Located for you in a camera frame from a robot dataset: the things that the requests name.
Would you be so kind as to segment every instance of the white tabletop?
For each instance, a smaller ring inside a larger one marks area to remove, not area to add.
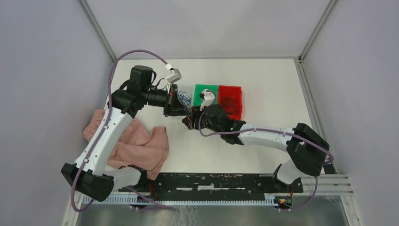
[[[183,78],[178,84],[212,84],[242,87],[242,120],[277,128],[295,127],[311,121],[293,59],[185,59],[167,60]],[[159,60],[121,60],[112,81],[112,91],[129,79],[135,65],[166,74]],[[164,117],[163,108],[145,106],[136,118],[150,130],[165,126],[169,157],[162,172],[273,173],[289,159],[287,153],[256,145],[230,145],[219,136],[202,137],[197,130],[185,131],[182,117]]]

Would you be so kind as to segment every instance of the red plastic basket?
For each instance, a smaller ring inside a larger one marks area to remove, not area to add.
[[[231,119],[241,120],[242,90],[240,86],[219,86],[217,102]]]

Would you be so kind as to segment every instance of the white and black robotic arm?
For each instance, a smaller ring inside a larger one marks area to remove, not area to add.
[[[110,117],[110,109],[106,109],[104,119],[81,156],[74,164],[65,163],[63,166],[62,174],[71,186],[78,175],[77,191],[102,202],[112,191],[134,186],[139,182],[141,172],[134,166],[111,171],[105,171],[105,167],[123,130],[145,105],[163,107],[165,116],[187,116],[182,122],[189,129],[207,128],[217,133],[230,132],[228,135],[222,134],[221,138],[232,145],[262,145],[287,152],[291,159],[279,165],[273,176],[273,185],[276,187],[289,185],[305,174],[320,174],[326,154],[311,145],[301,144],[301,140],[285,136],[285,133],[297,134],[328,150],[328,143],[309,126],[299,123],[295,128],[288,129],[262,128],[245,121],[232,120],[220,105],[213,104],[212,98],[215,96],[207,90],[201,95],[203,104],[189,109],[179,99],[175,84],[171,84],[168,91],[154,87],[153,73],[151,68],[145,66],[132,68],[130,79],[112,93]],[[95,144],[94,141],[103,128],[103,134]],[[282,133],[264,131],[268,129]],[[87,152],[93,145],[92,153],[87,157]],[[81,173],[78,173],[83,162],[85,164]]]

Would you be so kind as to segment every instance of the green plastic basket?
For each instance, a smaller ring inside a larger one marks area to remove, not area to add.
[[[203,84],[197,84],[195,85],[195,91],[194,91],[194,101],[192,102],[193,106],[201,106],[202,99],[200,98],[200,93],[204,89],[210,89],[216,93],[215,97],[215,104],[217,104],[217,95],[219,93],[219,86],[217,85],[203,85]]]

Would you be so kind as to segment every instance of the pink cloth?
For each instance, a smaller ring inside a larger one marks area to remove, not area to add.
[[[90,124],[83,131],[87,141],[93,138],[104,115],[105,110],[94,112]],[[169,141],[166,128],[157,126],[148,133],[138,119],[133,119],[122,132],[107,165],[119,169],[133,164],[147,170],[148,179],[155,180],[168,154]]]

